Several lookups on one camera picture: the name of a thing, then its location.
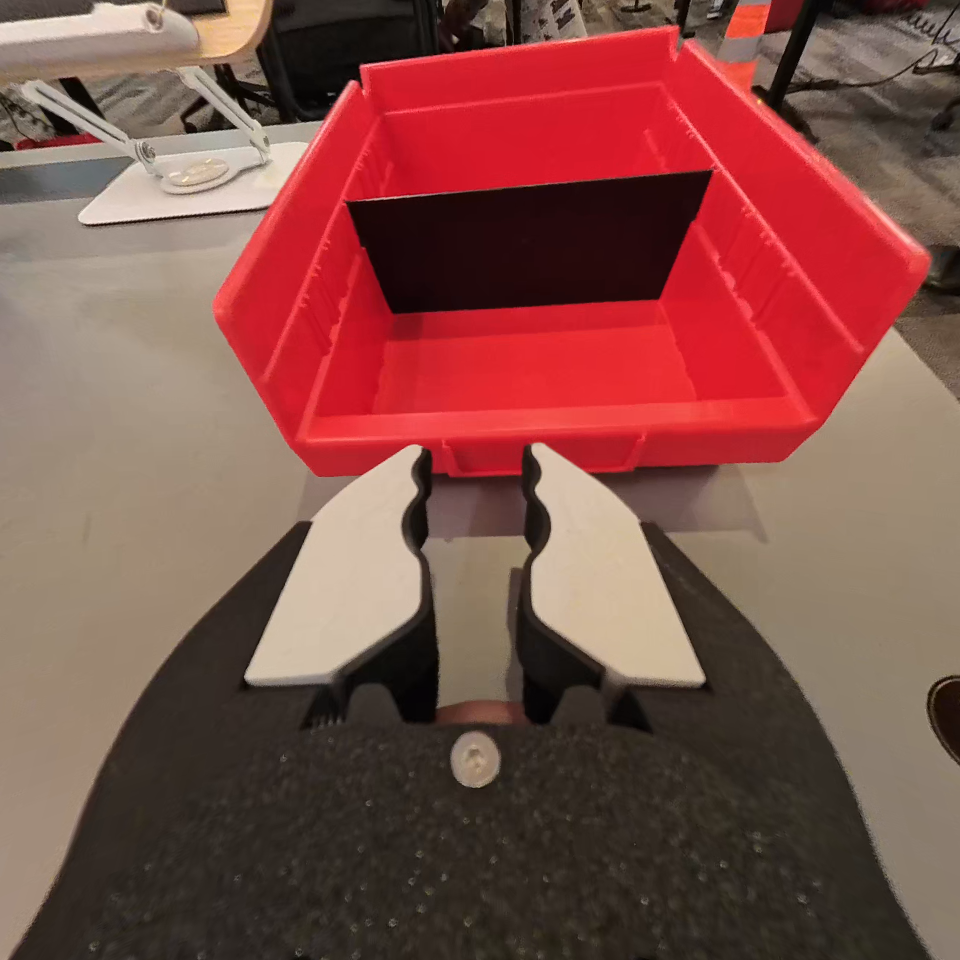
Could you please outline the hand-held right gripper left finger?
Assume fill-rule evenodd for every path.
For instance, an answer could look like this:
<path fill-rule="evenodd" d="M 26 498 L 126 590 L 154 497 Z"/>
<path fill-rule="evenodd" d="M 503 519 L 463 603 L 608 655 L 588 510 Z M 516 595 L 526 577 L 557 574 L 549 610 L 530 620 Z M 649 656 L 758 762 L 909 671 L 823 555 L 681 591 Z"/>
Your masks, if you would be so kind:
<path fill-rule="evenodd" d="M 406 721 L 434 721 L 431 475 L 430 452 L 411 444 L 318 509 L 246 666 L 248 687 L 317 688 L 339 712 L 376 685 Z"/>

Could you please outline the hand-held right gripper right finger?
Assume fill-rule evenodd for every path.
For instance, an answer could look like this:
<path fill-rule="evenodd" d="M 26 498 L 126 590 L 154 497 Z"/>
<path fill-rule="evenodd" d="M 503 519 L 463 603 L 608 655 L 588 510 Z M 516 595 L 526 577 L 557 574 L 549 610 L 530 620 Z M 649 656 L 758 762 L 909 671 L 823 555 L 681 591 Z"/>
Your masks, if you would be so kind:
<path fill-rule="evenodd" d="M 642 721 L 640 690 L 702 691 L 708 677 L 632 510 L 544 442 L 522 454 L 519 664 L 527 719 L 548 724 L 585 690 L 606 720 Z"/>

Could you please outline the red plastic bin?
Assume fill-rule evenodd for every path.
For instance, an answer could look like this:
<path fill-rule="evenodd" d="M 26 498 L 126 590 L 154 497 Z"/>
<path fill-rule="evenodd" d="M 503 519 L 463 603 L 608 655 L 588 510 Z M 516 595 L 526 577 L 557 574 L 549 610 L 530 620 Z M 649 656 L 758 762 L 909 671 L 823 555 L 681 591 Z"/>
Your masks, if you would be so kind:
<path fill-rule="evenodd" d="M 451 476 L 543 442 L 590 473 L 780 462 L 930 255 L 697 43 L 657 28 L 361 68 L 213 315 L 318 475 Z M 659 299 L 395 314 L 348 201 L 711 170 Z"/>

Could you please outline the black bin divider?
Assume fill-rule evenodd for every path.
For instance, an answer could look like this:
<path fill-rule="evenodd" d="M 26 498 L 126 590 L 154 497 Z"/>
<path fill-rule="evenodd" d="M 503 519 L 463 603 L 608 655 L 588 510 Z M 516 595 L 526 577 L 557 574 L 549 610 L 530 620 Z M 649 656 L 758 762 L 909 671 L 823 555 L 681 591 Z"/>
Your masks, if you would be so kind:
<path fill-rule="evenodd" d="M 712 170 L 349 200 L 394 314 L 652 302 Z"/>

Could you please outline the white folding stand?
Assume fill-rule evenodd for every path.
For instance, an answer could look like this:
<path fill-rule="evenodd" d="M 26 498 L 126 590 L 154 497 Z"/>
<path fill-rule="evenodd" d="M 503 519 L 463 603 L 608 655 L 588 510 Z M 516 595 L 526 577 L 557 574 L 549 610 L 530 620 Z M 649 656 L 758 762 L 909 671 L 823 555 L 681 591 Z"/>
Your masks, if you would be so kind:
<path fill-rule="evenodd" d="M 148 140 L 129 136 L 54 86 L 66 78 L 2 82 L 17 86 L 33 105 L 130 159 L 126 169 L 78 213 L 84 226 L 113 226 L 267 210 L 279 196 L 307 144 L 273 146 L 267 130 L 206 71 L 232 61 L 159 70 L 174 74 L 239 132 L 241 144 L 224 149 L 157 153 Z"/>

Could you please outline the black mesh office chair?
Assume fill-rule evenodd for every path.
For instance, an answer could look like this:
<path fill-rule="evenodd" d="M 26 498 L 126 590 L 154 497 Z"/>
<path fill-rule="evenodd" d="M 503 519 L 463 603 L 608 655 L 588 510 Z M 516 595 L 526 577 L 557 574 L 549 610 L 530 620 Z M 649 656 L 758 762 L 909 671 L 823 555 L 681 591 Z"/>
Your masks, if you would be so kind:
<path fill-rule="evenodd" d="M 431 1 L 273 1 L 257 48 L 282 123 L 323 119 L 361 67 L 435 56 Z"/>

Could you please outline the orange traffic cone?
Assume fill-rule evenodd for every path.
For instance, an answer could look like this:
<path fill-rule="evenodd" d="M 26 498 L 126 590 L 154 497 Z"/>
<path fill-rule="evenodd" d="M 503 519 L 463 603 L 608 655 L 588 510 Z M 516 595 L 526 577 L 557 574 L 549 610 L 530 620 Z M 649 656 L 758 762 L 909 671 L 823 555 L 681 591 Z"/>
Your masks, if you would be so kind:
<path fill-rule="evenodd" d="M 718 68 L 726 80 L 747 94 L 754 85 L 771 6 L 771 1 L 738 1 L 716 54 Z"/>

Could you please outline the printed paper poster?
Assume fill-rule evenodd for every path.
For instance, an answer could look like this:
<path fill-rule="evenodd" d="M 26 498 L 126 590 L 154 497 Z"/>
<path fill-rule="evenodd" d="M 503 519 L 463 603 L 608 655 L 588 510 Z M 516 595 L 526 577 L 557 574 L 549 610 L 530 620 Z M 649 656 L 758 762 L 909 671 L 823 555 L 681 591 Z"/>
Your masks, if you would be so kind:
<path fill-rule="evenodd" d="M 588 37 L 579 1 L 519 1 L 520 44 L 566 42 Z"/>

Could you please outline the wood-framed black board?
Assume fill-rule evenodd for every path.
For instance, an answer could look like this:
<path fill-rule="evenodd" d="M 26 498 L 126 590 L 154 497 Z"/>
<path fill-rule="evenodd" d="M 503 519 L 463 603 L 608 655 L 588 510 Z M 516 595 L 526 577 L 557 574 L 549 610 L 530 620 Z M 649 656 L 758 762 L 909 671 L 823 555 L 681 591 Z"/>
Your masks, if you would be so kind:
<path fill-rule="evenodd" d="M 1 3 L 4 82 L 210 66 L 251 53 L 273 2 Z"/>

